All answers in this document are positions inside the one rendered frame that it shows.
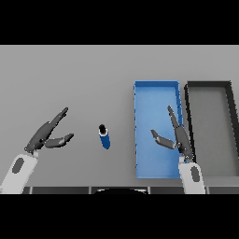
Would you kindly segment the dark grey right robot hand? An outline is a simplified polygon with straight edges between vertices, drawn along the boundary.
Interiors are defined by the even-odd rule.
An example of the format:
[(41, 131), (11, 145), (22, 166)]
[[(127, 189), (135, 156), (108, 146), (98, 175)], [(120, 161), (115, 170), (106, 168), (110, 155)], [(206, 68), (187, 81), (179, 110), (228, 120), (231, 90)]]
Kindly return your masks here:
[(186, 161), (192, 162), (194, 155), (190, 145), (189, 137), (184, 127), (178, 123), (173, 108), (168, 106), (167, 109), (168, 109), (169, 117), (171, 119), (171, 122), (174, 128), (176, 141), (172, 141), (170, 139), (167, 139), (165, 137), (158, 135), (158, 133), (154, 129), (150, 130), (152, 133), (152, 136), (158, 145), (163, 146), (165, 148), (169, 148), (169, 149), (177, 148), (178, 152), (185, 157)]

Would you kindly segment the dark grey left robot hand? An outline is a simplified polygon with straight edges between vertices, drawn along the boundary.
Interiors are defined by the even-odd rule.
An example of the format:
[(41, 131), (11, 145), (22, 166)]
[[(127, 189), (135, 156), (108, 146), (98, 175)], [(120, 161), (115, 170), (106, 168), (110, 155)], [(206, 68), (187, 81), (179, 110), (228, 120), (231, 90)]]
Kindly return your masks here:
[(24, 150), (30, 154), (34, 154), (37, 150), (42, 147), (46, 148), (60, 148), (65, 146), (71, 138), (74, 136), (73, 134), (67, 134), (66, 136), (62, 136), (59, 138), (50, 139), (50, 135), (53, 130), (58, 126), (60, 120), (62, 120), (68, 111), (68, 108), (64, 108), (52, 121), (45, 122), (33, 135), (30, 139)]

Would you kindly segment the blue rectangular bin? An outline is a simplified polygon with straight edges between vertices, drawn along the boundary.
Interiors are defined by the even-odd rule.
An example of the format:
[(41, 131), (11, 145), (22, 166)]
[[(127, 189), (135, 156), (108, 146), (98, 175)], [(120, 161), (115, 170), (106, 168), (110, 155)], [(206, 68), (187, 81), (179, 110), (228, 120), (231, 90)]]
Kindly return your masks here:
[(179, 152), (158, 145), (151, 129), (176, 141), (168, 106), (179, 125), (183, 124), (181, 96), (177, 80), (136, 80), (134, 82), (134, 143), (137, 179), (180, 178)]

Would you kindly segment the dark grey rectangular bin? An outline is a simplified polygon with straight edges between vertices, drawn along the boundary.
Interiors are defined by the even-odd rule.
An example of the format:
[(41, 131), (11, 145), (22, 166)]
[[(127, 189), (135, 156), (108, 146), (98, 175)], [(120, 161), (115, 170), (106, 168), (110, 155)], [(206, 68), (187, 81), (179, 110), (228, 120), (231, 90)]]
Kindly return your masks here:
[(184, 87), (190, 142), (203, 176), (239, 176), (239, 119), (230, 81)]

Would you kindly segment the blue pipe with dark end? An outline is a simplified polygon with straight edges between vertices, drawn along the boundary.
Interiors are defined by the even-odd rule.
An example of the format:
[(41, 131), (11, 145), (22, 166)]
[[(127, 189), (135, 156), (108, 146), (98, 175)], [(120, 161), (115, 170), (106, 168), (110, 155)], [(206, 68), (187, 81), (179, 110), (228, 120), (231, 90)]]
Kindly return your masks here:
[(101, 143), (103, 145), (103, 148), (109, 149), (110, 148), (110, 138), (109, 138), (108, 130), (104, 124), (101, 124), (99, 126), (99, 137), (100, 137)]

